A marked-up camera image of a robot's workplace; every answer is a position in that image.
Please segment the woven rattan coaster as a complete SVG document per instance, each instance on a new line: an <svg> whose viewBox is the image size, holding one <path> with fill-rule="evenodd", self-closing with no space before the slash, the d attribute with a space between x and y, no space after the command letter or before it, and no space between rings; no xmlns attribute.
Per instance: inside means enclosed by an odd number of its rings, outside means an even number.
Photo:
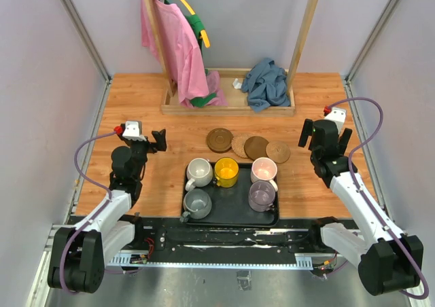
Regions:
<svg viewBox="0 0 435 307"><path fill-rule="evenodd" d="M231 141L231 146L233 152L238 155L240 158L247 158L247 154L245 153L245 143L250 138L251 135L249 133L241 133L233 136Z"/></svg>
<svg viewBox="0 0 435 307"><path fill-rule="evenodd" d="M282 164L289 160L291 151L289 146L282 141L271 141L266 146L267 157L276 164Z"/></svg>

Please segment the plain brown wooden coaster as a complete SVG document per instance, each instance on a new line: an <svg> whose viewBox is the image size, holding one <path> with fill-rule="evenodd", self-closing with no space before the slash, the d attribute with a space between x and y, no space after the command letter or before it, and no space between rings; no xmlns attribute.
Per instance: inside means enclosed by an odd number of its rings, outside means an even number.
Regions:
<svg viewBox="0 0 435 307"><path fill-rule="evenodd" d="M248 138L244 144L245 154L251 160L266 158L266 147L268 144L269 141L264 137L252 136Z"/></svg>

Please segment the grooved dark wooden coaster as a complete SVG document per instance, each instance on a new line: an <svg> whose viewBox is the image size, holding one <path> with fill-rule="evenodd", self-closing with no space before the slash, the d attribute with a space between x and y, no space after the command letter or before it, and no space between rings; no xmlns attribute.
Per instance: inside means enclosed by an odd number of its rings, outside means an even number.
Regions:
<svg viewBox="0 0 435 307"><path fill-rule="evenodd" d="M231 149L233 134L226 128L214 128L206 137L208 148L215 153L225 153Z"/></svg>

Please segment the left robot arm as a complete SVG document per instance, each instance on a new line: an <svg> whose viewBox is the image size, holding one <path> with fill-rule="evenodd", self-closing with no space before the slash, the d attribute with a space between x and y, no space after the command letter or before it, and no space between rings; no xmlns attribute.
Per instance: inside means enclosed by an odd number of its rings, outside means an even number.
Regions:
<svg viewBox="0 0 435 307"><path fill-rule="evenodd" d="M116 126L123 146L111 153L109 185L97 207L74 226L61 227L52 244L48 286L68 293L94 293L103 280L107 263L125 246L136 250L145 243L141 218L129 219L140 197L148 154L167 150L166 131L152 131L153 141L142 133L141 122Z"/></svg>

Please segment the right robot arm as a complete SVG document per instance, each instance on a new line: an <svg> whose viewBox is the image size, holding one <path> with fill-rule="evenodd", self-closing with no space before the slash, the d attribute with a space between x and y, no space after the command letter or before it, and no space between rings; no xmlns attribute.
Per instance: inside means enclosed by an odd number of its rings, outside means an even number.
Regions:
<svg viewBox="0 0 435 307"><path fill-rule="evenodd" d="M421 271L423 244L408 236L377 204L345 149L352 131L339 132L333 120L304 121L299 146L307 146L315 174L347 207L360 231L356 236L337 218L315 220L308 235L309 247L317 253L331 248L356 267L364 288L371 295L400 291L428 284Z"/></svg>

